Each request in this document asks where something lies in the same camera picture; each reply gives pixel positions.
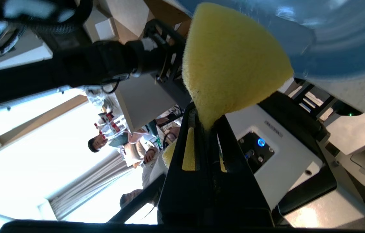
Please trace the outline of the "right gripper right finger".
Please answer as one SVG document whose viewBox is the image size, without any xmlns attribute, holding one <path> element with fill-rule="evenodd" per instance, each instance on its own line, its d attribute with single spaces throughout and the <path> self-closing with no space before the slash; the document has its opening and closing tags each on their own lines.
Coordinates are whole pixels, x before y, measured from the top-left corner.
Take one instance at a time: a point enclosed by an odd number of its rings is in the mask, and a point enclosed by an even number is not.
<svg viewBox="0 0 365 233">
<path fill-rule="evenodd" d="M 272 226 L 271 210 L 225 116 L 210 131 L 210 161 L 217 223 Z"/>
</svg>

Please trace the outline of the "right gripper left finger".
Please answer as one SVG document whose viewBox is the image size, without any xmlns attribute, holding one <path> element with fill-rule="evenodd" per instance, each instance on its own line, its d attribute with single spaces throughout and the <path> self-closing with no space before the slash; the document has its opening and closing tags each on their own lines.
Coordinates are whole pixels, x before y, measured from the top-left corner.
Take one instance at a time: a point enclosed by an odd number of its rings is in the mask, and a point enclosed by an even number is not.
<svg viewBox="0 0 365 233">
<path fill-rule="evenodd" d="M 188 130 L 194 123 L 195 171 L 184 171 L 183 160 Z M 213 148 L 199 121 L 194 103 L 184 111 L 181 131 L 158 203 L 163 224 L 171 226 L 212 226 L 216 223 L 213 184 Z"/>
</svg>

